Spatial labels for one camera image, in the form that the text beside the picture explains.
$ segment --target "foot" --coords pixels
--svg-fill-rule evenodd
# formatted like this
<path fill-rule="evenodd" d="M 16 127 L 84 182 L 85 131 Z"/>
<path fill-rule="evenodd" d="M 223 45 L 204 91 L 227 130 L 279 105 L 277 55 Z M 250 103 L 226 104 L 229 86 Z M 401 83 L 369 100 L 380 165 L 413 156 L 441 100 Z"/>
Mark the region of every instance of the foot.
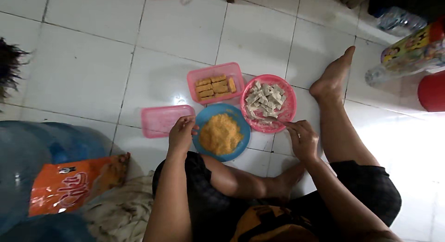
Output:
<path fill-rule="evenodd" d="M 309 93 L 316 99 L 334 97 L 341 99 L 343 79 L 348 75 L 355 46 L 349 47 L 344 54 L 330 63 L 321 77 L 309 88 Z"/>
<path fill-rule="evenodd" d="M 304 166 L 302 163 L 292 166 L 279 176 L 275 177 L 277 181 L 277 187 L 279 187 L 278 199 L 282 203 L 287 203 L 291 199 L 291 191 L 294 185 L 296 185 L 304 175 Z"/>

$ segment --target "hand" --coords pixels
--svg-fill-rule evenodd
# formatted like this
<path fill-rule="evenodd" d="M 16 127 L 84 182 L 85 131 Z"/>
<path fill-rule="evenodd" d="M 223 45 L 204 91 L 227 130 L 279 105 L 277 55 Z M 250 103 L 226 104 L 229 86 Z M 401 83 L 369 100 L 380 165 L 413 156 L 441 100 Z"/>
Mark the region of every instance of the hand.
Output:
<path fill-rule="evenodd" d="M 199 126 L 195 125 L 195 116 L 184 116 L 176 121 L 169 134 L 169 148 L 167 154 L 174 156 L 187 156 L 187 152 L 192 144 L 192 135 L 197 135 L 195 130 Z"/>
<path fill-rule="evenodd" d="M 316 159 L 318 134 L 312 129 L 307 120 L 296 123 L 286 122 L 286 129 L 289 131 L 292 140 L 292 150 L 295 156 L 301 161 L 306 159 Z"/>

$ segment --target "red container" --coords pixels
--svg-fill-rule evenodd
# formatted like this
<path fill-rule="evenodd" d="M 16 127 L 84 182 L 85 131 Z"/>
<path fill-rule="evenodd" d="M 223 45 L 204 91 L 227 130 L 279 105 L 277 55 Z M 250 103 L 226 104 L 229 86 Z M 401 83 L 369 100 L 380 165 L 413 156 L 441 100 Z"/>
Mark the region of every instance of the red container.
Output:
<path fill-rule="evenodd" d="M 215 97 L 208 100 L 199 101 L 199 98 L 195 92 L 195 82 L 203 78 L 220 76 L 223 74 L 227 76 L 227 79 L 233 78 L 233 81 L 235 82 L 236 92 L 223 97 Z M 187 83 L 189 84 L 190 95 L 192 96 L 193 101 L 198 102 L 202 105 L 216 103 L 233 97 L 238 97 L 244 91 L 244 80 L 242 79 L 241 69 L 239 68 L 238 63 L 235 62 L 225 63 L 221 65 L 214 65 L 190 71 L 187 74 Z"/>
<path fill-rule="evenodd" d="M 143 108 L 142 133 L 149 139 L 168 137 L 176 121 L 188 115 L 195 115 L 194 109 L 189 105 Z"/>
<path fill-rule="evenodd" d="M 420 104 L 427 111 L 445 111 L 445 71 L 425 76 L 417 88 Z"/>

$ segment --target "dark shorts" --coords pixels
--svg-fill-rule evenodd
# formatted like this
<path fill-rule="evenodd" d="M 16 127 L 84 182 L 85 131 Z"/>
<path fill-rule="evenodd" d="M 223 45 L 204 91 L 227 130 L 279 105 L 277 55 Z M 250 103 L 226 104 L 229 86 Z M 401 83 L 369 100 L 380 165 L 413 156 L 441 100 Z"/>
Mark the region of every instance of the dark shorts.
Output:
<path fill-rule="evenodd" d="M 156 194 L 162 162 L 153 176 L 153 194 Z M 401 207 L 401 197 L 389 179 L 385 168 L 361 166 L 355 161 L 330 164 L 338 179 L 364 205 L 390 226 Z M 244 212 L 252 205 L 266 204 L 262 200 L 246 201 L 228 197 L 210 184 L 212 172 L 201 156 L 188 152 L 185 162 L 187 197 L 194 241 L 230 241 L 236 225 Z M 291 200 L 287 207 L 292 212 L 309 219 L 320 240 L 332 241 L 340 236 L 330 212 L 315 191 Z"/>

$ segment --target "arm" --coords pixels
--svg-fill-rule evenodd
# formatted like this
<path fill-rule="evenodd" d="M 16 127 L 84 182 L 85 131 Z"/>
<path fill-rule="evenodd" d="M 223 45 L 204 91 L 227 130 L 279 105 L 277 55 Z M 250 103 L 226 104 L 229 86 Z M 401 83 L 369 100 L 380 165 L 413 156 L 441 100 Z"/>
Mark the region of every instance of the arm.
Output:
<path fill-rule="evenodd" d="M 184 163 L 196 135 L 194 116 L 181 117 L 171 129 L 169 150 L 159 178 L 143 242 L 192 241 Z"/>
<path fill-rule="evenodd" d="M 358 200 L 317 156 L 318 135 L 306 120 L 288 123 L 292 148 L 314 180 L 317 190 L 343 234 L 350 239 L 384 237 L 401 241 Z"/>

